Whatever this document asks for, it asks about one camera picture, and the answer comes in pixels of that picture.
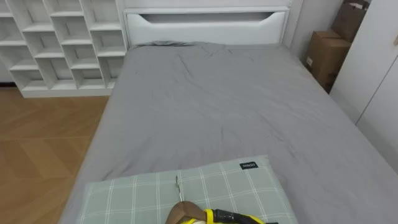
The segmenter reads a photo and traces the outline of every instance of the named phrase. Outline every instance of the pillow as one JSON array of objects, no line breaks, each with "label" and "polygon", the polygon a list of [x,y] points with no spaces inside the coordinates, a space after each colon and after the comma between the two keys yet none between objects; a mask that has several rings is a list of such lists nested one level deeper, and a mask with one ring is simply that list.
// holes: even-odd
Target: pillow
[{"label": "pillow", "polygon": [[202,209],[297,224],[267,156],[90,183],[77,223],[165,223],[172,207],[180,201],[176,176],[183,200]]}]

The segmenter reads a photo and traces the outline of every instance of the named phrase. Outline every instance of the brown cardboard box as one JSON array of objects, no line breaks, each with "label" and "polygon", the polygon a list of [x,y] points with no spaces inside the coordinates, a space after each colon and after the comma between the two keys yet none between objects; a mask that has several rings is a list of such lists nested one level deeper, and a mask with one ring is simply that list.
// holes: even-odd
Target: brown cardboard box
[{"label": "brown cardboard box", "polygon": [[368,7],[369,3],[364,0],[345,0],[331,25],[331,29],[352,43]]},{"label": "brown cardboard box", "polygon": [[333,31],[312,34],[305,66],[328,93],[344,62],[351,44]]}]

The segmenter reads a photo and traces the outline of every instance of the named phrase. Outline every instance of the gray bed sheet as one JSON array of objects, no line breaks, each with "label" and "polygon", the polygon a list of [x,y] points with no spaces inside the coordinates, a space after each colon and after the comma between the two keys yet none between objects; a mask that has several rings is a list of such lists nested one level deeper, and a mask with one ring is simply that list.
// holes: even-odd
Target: gray bed sheet
[{"label": "gray bed sheet", "polygon": [[299,223],[398,223],[398,176],[285,47],[130,50],[60,223],[85,184],[267,154]]}]

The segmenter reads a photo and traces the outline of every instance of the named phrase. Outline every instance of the white bookshelf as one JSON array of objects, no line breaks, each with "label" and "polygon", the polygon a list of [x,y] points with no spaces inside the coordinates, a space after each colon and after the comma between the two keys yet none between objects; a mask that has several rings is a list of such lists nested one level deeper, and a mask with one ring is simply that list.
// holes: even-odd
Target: white bookshelf
[{"label": "white bookshelf", "polygon": [[0,0],[0,60],[28,97],[110,95],[126,54],[117,0]]}]

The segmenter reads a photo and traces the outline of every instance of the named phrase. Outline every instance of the white headboard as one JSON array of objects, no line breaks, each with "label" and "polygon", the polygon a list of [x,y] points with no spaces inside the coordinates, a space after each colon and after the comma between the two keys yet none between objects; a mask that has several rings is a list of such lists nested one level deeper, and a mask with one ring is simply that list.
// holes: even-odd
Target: white headboard
[{"label": "white headboard", "polygon": [[208,7],[124,10],[129,45],[156,40],[217,44],[281,43],[289,8]]}]

